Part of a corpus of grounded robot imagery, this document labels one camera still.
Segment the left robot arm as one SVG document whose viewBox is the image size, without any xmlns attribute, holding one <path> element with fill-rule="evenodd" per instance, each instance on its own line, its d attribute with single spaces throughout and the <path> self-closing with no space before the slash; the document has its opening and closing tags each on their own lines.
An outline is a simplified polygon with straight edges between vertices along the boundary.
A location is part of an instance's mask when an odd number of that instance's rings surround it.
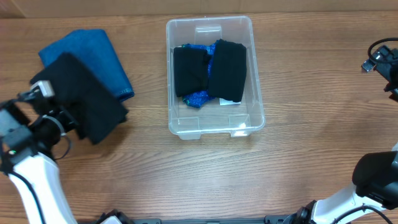
<svg viewBox="0 0 398 224">
<path fill-rule="evenodd" d="M 16 186 L 30 223 L 76 223 L 52 148 L 70 118 L 40 90 L 1 103 L 1 172 Z"/>
</svg>

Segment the blue terry towel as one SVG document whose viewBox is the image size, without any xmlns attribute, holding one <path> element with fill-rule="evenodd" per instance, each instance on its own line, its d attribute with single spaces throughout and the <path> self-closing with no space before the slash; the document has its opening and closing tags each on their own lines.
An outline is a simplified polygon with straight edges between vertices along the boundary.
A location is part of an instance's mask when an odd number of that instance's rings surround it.
<svg viewBox="0 0 398 224">
<path fill-rule="evenodd" d="M 118 55 L 103 29 L 78 29 L 39 51 L 48 67 L 62 53 L 71 53 L 121 102 L 134 96 L 134 90 Z"/>
</svg>

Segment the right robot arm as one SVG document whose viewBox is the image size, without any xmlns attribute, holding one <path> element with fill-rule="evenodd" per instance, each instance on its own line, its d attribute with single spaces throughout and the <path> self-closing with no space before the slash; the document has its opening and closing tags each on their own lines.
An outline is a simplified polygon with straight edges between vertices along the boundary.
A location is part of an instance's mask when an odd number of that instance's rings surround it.
<svg viewBox="0 0 398 224">
<path fill-rule="evenodd" d="M 396 38 L 378 40 L 368 48 L 368 59 L 362 64 L 365 72 L 377 71 L 387 85 L 390 99 L 397 101 L 397 49 L 386 42 Z M 353 171 L 352 182 L 346 188 L 323 200 L 314 200 L 296 213 L 283 219 L 283 223 L 350 223 L 374 212 L 390 223 L 384 210 L 397 208 L 397 146 L 391 151 L 365 154 Z"/>
</svg>

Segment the sparkly blue fabric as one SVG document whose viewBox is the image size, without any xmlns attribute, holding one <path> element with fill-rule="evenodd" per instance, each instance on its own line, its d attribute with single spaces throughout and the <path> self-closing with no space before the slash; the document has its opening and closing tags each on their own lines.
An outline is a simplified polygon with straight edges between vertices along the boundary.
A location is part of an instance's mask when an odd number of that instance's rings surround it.
<svg viewBox="0 0 398 224">
<path fill-rule="evenodd" d="M 213 56 L 216 45 L 218 41 L 211 45 L 193 45 L 193 44 L 184 44 L 182 47 L 193 48 L 193 49 L 202 49 L 206 50 L 208 55 Z M 182 97 L 182 101 L 187 104 L 187 106 L 191 106 L 194 108 L 201 108 L 206 102 L 214 100 L 215 97 L 212 97 L 208 94 L 208 90 L 201 90 L 194 92 L 189 95 L 185 95 Z"/>
</svg>

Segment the black cloth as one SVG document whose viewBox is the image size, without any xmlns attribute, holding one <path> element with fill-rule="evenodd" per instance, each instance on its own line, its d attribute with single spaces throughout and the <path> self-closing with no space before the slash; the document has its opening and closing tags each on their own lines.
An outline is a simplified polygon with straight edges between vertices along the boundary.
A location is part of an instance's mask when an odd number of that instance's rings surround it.
<svg viewBox="0 0 398 224">
<path fill-rule="evenodd" d="M 43 80 L 49 81 L 54 90 L 54 103 L 64 106 L 77 121 L 76 132 L 81 139 L 98 144 L 126 121 L 128 110 L 70 53 L 61 54 L 30 84 Z"/>
<path fill-rule="evenodd" d="M 239 102 L 247 75 L 247 48 L 219 39 L 213 56 L 206 50 L 173 49 L 174 87 L 177 97 L 208 90 L 215 98 Z"/>
</svg>

